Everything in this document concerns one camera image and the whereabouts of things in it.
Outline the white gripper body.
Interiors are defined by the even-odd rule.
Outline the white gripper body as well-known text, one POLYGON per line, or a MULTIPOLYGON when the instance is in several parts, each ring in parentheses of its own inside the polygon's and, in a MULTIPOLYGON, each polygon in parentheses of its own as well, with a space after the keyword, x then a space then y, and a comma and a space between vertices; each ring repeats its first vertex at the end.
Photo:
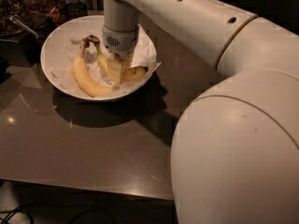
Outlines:
POLYGON ((135 49, 138 32, 138 28, 130 32, 113 31, 104 25, 102 28, 104 47, 109 52, 128 54, 135 49))

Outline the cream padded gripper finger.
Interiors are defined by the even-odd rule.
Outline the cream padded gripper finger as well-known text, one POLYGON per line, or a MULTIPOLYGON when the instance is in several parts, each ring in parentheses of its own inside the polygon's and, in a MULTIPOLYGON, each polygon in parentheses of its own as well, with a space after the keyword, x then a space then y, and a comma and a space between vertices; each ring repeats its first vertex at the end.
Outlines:
POLYGON ((121 83, 122 63, 119 61, 107 59, 107 70, 111 80, 115 83, 121 83))
POLYGON ((134 73, 134 68, 131 66, 133 57, 134 54, 131 52, 121 60, 121 82, 128 81, 129 76, 134 73))

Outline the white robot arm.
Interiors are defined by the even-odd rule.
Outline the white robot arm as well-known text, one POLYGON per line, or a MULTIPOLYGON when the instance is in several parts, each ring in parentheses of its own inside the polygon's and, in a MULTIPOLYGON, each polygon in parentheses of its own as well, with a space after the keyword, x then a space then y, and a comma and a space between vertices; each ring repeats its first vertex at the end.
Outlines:
POLYGON ((218 0, 116 1, 223 75, 173 135, 179 224, 299 224, 299 37, 218 0))

